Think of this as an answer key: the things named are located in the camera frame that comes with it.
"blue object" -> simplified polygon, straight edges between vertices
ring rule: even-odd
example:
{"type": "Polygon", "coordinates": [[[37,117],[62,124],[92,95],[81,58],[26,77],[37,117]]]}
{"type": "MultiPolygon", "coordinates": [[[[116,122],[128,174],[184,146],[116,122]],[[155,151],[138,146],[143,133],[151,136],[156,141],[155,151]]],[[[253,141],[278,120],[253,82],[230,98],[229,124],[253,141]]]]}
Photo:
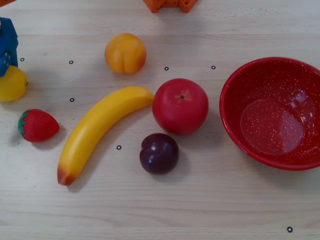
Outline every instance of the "blue object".
{"type": "Polygon", "coordinates": [[[18,67],[18,35],[9,18],[0,17],[0,77],[3,77],[10,65],[18,67]]]}

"table surface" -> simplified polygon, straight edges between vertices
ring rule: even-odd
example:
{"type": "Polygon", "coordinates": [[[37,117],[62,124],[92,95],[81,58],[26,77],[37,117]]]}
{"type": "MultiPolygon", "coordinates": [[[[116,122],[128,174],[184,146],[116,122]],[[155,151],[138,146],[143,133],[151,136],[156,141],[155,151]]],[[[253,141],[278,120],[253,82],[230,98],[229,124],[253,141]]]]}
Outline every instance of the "table surface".
{"type": "Polygon", "coordinates": [[[319,12],[319,0],[199,0],[190,13],[151,13],[142,0],[2,7],[29,85],[21,100],[0,104],[0,238],[318,240],[320,168],[282,171],[246,156],[223,128],[219,97],[231,73],[254,59],[289,57],[320,68],[319,12]],[[135,75],[113,73],[104,60],[108,40],[123,32],[147,48],[135,75]],[[196,81],[210,102],[197,133],[174,137],[182,156],[173,172],[154,177],[139,163],[142,140],[163,132],[147,107],[107,132],[73,185],[57,183],[64,144],[95,103],[127,86],[155,93],[173,78],[196,81]],[[29,143],[18,132],[20,115],[34,108],[60,123],[47,142],[29,143]]]}

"dark purple plum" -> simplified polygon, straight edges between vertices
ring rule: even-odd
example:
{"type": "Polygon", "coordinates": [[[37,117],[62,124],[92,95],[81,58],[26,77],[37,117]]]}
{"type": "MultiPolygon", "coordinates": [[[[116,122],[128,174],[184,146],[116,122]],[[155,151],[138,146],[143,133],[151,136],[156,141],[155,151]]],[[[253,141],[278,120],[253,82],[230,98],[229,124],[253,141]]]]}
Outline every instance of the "dark purple plum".
{"type": "Polygon", "coordinates": [[[147,136],[142,144],[140,163],[150,174],[164,175],[171,172],[179,160],[176,141],[163,133],[147,136]]]}

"strawberry leaves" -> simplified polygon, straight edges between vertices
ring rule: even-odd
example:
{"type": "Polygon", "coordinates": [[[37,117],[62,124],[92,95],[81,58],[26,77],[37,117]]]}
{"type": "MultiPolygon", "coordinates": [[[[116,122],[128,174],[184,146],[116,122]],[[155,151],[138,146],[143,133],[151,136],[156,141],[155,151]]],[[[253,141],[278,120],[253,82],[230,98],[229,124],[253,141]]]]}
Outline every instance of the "strawberry leaves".
{"type": "Polygon", "coordinates": [[[23,128],[23,125],[26,124],[26,122],[24,121],[24,118],[25,118],[26,116],[28,116],[28,111],[25,111],[25,112],[21,115],[21,117],[19,118],[19,121],[18,121],[18,129],[19,129],[19,132],[20,132],[21,134],[24,134],[24,133],[25,133],[25,130],[24,130],[24,128],[23,128]]]}

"strawberry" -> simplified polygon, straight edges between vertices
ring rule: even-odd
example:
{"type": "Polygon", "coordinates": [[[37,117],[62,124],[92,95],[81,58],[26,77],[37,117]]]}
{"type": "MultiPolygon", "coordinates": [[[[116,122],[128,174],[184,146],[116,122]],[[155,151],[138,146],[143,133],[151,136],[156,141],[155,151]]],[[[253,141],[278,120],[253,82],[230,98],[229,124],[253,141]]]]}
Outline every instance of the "strawberry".
{"type": "Polygon", "coordinates": [[[53,137],[60,127],[50,114],[39,109],[31,109],[21,115],[18,129],[25,140],[38,143],[53,137]]]}

